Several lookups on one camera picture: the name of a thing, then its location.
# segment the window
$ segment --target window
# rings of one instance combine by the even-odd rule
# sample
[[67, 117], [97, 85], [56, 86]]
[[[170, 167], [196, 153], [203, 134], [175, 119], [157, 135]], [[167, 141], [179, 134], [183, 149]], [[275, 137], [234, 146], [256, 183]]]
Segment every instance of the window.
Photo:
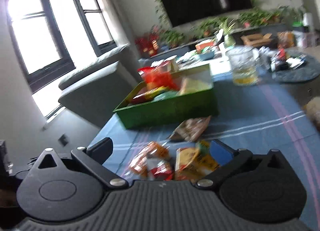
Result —
[[79, 15], [83, 18], [83, 26], [95, 39], [100, 52], [110, 51], [114, 45], [113, 39], [103, 18], [97, 0], [74, 0], [78, 5]]
[[59, 78], [116, 47], [97, 0], [6, 0], [20, 66], [44, 116], [56, 110]]
[[7, 0], [8, 23], [33, 92], [75, 68], [47, 0]]

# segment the ribbed black surface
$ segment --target ribbed black surface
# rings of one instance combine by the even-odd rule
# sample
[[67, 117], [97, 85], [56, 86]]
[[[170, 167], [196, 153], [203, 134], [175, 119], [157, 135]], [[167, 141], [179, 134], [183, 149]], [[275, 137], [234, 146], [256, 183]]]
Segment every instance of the ribbed black surface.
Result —
[[111, 192], [91, 216], [76, 223], [45, 225], [27, 220], [22, 231], [308, 231], [297, 219], [277, 225], [243, 220], [215, 193], [189, 181], [136, 181], [130, 189]]

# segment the green tray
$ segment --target green tray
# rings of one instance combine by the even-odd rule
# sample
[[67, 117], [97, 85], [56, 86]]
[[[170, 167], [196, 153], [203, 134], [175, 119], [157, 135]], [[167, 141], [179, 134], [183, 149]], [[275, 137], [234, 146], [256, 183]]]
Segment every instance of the green tray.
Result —
[[209, 64], [172, 73], [173, 79], [183, 76], [211, 83], [212, 88], [157, 102], [151, 101], [128, 106], [129, 100], [146, 87], [145, 82], [141, 82], [113, 112], [117, 113], [126, 129], [180, 123], [190, 118], [218, 115]]

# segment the glass pitcher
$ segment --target glass pitcher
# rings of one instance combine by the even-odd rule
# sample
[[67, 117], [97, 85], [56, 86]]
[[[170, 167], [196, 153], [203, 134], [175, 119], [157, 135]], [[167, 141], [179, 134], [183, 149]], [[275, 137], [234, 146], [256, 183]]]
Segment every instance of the glass pitcher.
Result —
[[233, 83], [236, 85], [256, 84], [258, 81], [252, 50], [250, 46], [236, 46], [226, 52], [231, 64]]

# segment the metal screw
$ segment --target metal screw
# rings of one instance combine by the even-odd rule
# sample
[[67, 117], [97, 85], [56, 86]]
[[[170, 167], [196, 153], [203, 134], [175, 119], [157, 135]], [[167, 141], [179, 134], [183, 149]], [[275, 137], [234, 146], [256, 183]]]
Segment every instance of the metal screw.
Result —
[[110, 185], [115, 186], [115, 187], [121, 187], [125, 185], [125, 180], [122, 178], [114, 178], [110, 181]]
[[213, 185], [213, 181], [210, 179], [201, 179], [200, 181], [197, 182], [197, 185], [199, 187], [207, 188]]

